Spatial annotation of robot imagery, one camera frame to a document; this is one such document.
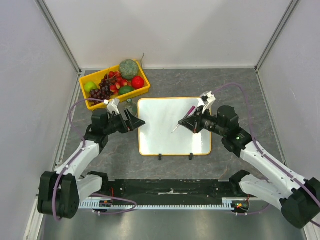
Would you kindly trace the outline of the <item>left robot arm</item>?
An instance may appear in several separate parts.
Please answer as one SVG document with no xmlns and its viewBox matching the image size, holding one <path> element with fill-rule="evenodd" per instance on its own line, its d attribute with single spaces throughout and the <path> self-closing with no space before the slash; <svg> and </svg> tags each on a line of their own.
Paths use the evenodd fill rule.
<svg viewBox="0 0 320 240">
<path fill-rule="evenodd" d="M 94 110 L 91 124 L 87 127 L 82 142 L 70 158 L 55 171 L 46 171 L 40 177 L 37 210 L 40 214 L 56 219 L 71 219 L 80 204 L 93 194 L 106 196 L 110 191 L 107 175 L 102 173 L 81 175 L 87 166 L 104 150 L 109 136 L 126 134 L 143 125 L 145 121 L 132 115 L 129 110 L 110 114 L 106 109 Z"/>
</svg>

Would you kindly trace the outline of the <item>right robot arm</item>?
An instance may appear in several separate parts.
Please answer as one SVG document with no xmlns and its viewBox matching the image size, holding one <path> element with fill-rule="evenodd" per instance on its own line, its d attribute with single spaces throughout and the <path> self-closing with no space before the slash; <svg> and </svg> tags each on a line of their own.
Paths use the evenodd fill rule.
<svg viewBox="0 0 320 240">
<path fill-rule="evenodd" d="M 255 196 L 279 209 L 283 217 L 295 228 L 302 229 L 320 213 L 320 182 L 306 179 L 270 156 L 254 138 L 239 125 L 239 116 L 231 106 L 218 108 L 211 115 L 204 106 L 179 120 L 178 124 L 197 134 L 202 130 L 222 137 L 224 147 L 238 158 L 259 170 L 265 180 L 259 180 L 246 171 L 236 174 L 229 184 L 235 197 L 244 193 Z"/>
</svg>

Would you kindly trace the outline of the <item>white whiteboard orange frame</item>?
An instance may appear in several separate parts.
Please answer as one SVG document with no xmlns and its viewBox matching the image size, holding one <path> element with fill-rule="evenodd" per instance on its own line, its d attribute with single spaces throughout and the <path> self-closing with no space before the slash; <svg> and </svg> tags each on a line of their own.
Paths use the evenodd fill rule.
<svg viewBox="0 0 320 240">
<path fill-rule="evenodd" d="M 208 155 L 212 134 L 206 130 L 192 133 L 180 126 L 172 131 L 192 106 L 203 104 L 199 97 L 142 98 L 137 103 L 137 116 L 145 121 L 138 129 L 139 152 L 143 156 Z"/>
</svg>

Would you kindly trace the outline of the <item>pink marker cap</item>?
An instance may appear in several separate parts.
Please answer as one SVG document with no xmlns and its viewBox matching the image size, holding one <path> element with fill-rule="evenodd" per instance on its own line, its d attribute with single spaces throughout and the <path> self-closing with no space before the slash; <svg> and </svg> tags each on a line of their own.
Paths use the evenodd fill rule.
<svg viewBox="0 0 320 240">
<path fill-rule="evenodd" d="M 189 116 L 194 110 L 196 109 L 195 106 L 192 106 L 189 111 L 187 112 L 186 116 Z"/>
</svg>

